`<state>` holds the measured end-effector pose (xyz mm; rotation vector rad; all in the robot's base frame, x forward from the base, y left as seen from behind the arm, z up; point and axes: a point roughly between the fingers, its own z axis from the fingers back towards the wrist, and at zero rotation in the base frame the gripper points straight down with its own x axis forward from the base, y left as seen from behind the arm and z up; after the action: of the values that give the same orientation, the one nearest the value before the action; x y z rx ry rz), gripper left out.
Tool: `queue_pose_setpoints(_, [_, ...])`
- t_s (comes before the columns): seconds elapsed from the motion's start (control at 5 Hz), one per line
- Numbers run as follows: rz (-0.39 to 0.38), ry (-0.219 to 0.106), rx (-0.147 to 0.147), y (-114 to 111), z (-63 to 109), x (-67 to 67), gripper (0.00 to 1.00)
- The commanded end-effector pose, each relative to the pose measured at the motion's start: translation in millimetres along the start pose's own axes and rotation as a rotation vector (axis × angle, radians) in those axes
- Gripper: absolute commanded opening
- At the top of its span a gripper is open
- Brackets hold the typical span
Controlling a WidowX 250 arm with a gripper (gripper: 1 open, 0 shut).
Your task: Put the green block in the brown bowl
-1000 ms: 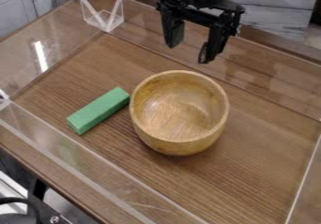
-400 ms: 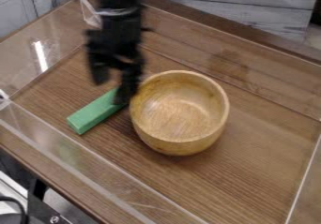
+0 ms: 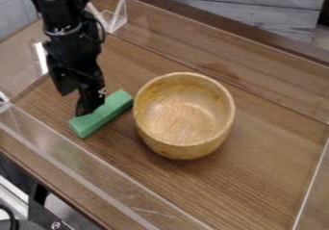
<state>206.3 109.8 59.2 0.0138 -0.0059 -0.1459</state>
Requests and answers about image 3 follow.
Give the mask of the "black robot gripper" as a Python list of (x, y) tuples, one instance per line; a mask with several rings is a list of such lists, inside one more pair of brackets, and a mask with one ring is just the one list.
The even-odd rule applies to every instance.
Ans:
[(76, 116), (91, 114), (104, 104), (106, 84), (98, 64), (103, 32), (98, 21), (82, 21), (61, 29), (44, 25), (49, 77), (59, 93), (66, 96), (78, 89), (78, 80), (87, 80), (79, 83)]

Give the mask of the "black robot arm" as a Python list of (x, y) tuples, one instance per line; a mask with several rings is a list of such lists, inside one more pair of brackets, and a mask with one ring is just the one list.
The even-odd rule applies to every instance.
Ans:
[(104, 26), (86, 10), (88, 0), (31, 0), (43, 18), (48, 39), (47, 51), (49, 77), (59, 93), (66, 96), (79, 92), (76, 116), (91, 114), (106, 100), (103, 72), (98, 64)]

